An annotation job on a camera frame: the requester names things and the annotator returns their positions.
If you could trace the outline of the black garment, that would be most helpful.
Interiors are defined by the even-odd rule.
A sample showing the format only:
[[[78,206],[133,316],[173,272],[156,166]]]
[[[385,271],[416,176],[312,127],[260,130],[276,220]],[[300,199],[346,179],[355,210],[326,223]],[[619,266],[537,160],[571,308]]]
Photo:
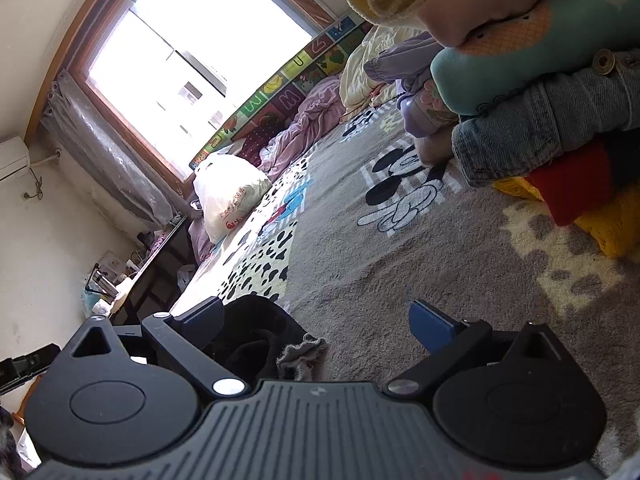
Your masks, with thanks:
[[[206,356],[252,388],[265,379],[312,382],[328,344],[308,333],[270,299],[246,295],[224,306],[221,330]]]

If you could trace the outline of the dark side desk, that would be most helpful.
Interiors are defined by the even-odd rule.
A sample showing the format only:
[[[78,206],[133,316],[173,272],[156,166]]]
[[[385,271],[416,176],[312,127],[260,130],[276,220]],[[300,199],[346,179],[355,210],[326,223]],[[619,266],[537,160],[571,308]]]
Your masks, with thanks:
[[[188,216],[178,216],[166,230],[139,234],[148,252],[138,263],[113,256],[96,263],[82,291],[85,316],[104,315],[114,325],[134,325],[170,310],[196,268],[190,224]]]

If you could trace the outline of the Mickey Mouse plush bed blanket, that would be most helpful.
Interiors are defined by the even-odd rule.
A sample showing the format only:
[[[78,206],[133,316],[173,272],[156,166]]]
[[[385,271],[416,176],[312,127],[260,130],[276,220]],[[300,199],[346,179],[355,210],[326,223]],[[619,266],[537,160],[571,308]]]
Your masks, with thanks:
[[[248,294],[328,343],[328,379],[382,382],[422,359],[413,299],[498,330],[547,322],[606,405],[598,464],[638,451],[638,254],[608,257],[539,200],[470,188],[456,162],[423,165],[396,110],[293,162],[172,310]]]

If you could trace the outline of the white plastic bag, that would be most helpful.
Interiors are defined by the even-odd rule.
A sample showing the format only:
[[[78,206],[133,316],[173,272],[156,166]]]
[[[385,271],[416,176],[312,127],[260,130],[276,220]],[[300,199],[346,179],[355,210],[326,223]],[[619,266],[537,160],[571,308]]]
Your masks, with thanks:
[[[214,153],[196,168],[193,185],[205,231],[218,244],[252,213],[271,181],[244,158]]]

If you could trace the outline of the red folded garment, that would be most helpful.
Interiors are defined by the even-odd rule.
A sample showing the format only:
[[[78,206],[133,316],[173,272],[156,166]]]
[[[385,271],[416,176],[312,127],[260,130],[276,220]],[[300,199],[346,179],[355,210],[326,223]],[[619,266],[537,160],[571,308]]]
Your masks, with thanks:
[[[586,145],[534,170],[525,181],[547,205],[554,223],[569,226],[639,182],[639,151]]]

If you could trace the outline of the yellow knitted garment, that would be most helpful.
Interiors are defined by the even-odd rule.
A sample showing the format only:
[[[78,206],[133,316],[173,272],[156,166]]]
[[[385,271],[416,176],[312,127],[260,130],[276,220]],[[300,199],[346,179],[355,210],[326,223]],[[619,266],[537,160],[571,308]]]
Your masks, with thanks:
[[[524,178],[499,180],[492,187],[506,195],[543,202],[540,192]],[[574,223],[596,240],[608,258],[626,257],[639,247],[639,200],[639,185],[631,185],[612,203],[583,214]]]

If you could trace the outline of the blue denim folded garment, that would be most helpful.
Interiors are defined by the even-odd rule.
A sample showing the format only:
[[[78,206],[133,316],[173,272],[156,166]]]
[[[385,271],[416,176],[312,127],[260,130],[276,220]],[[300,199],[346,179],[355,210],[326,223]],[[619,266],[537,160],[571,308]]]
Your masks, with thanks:
[[[523,177],[600,134],[639,127],[639,52],[615,52],[613,69],[592,67],[533,84],[451,133],[468,185]]]

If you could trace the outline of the purple folded garment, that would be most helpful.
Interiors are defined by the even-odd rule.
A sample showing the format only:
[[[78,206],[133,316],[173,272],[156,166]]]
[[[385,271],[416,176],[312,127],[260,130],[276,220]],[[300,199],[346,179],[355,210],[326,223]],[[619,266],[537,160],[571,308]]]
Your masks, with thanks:
[[[396,84],[397,108],[406,131],[415,138],[431,136],[458,121],[439,95],[431,72],[432,61],[443,48],[428,32],[422,32],[363,66],[372,80]]]

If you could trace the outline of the grey translucent curtain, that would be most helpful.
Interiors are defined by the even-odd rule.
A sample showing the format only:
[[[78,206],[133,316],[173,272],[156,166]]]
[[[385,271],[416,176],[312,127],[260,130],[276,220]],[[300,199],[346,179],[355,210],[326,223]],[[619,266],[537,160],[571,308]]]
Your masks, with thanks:
[[[186,200],[122,140],[67,70],[50,85],[40,122],[111,198],[149,226],[189,213]]]

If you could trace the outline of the pink crumpled quilt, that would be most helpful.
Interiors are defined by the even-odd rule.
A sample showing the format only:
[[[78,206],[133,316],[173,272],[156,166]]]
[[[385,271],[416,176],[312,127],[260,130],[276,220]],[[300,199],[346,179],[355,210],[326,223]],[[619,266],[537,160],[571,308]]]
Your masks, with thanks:
[[[345,107],[340,97],[341,75],[318,82],[300,103],[292,122],[269,119],[241,139],[241,147],[221,155],[234,155],[262,170],[271,182],[340,122]]]

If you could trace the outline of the colourful alphabet foam mat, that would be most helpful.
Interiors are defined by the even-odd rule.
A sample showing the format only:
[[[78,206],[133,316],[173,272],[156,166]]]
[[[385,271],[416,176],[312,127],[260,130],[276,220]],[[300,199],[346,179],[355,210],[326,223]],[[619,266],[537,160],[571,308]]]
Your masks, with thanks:
[[[194,170],[209,154],[240,140],[269,122],[293,118],[309,92],[323,79],[344,70],[372,24],[349,12],[320,32],[281,66],[214,133],[189,162]]]

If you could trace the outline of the teal folded garment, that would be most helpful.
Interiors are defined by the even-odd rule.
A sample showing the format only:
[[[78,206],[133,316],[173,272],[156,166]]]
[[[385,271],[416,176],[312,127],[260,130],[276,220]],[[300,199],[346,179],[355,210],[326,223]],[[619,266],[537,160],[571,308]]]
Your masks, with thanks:
[[[542,75],[639,39],[639,0],[541,0],[530,12],[441,50],[431,74],[446,107],[476,115]]]

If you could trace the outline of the white wall air conditioner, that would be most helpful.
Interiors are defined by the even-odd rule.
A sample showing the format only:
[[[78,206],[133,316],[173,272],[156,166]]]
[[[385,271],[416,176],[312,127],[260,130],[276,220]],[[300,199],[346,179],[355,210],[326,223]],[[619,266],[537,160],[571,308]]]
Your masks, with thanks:
[[[0,143],[1,182],[24,174],[29,166],[29,150],[20,136],[12,136]]]

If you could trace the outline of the window with wooden frame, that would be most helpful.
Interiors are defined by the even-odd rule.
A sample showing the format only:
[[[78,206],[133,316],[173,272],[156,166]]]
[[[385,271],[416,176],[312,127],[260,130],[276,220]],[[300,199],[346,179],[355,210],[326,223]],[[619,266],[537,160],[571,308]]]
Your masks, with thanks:
[[[178,188],[222,124],[340,18],[319,0],[96,0],[67,68]]]

